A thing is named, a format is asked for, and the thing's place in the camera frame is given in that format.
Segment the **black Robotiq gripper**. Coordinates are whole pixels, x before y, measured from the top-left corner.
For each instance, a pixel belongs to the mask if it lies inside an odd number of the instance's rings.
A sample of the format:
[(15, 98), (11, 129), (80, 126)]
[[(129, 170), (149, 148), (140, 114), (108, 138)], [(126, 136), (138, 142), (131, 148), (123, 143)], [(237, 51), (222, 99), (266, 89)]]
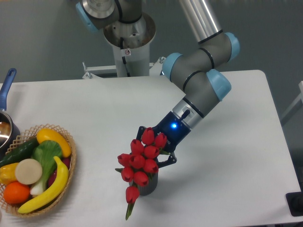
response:
[(140, 141), (154, 141), (155, 134), (164, 133), (167, 137), (167, 143), (164, 150), (169, 154), (165, 161), (156, 161), (158, 167), (166, 167), (177, 162), (174, 150), (176, 146), (191, 132), (173, 112), (169, 112), (156, 126), (144, 127), (140, 126), (136, 139)]

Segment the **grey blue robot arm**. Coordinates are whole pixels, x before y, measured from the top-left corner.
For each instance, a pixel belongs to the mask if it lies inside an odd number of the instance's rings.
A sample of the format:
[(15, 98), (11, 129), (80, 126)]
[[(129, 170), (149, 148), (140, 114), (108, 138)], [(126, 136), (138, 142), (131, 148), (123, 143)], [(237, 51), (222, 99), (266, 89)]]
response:
[[(153, 128), (154, 133), (162, 132), (168, 138), (165, 151), (169, 158), (159, 167), (176, 162), (176, 146), (230, 92), (230, 82), (216, 68), (240, 52), (238, 39), (223, 32), (208, 1), (182, 0), (180, 5), (199, 49), (189, 56), (172, 53), (162, 64), (161, 72), (185, 96)], [(118, 77), (149, 75), (149, 45), (156, 28), (140, 0), (81, 0), (76, 10), (88, 30), (103, 31), (113, 48)]]

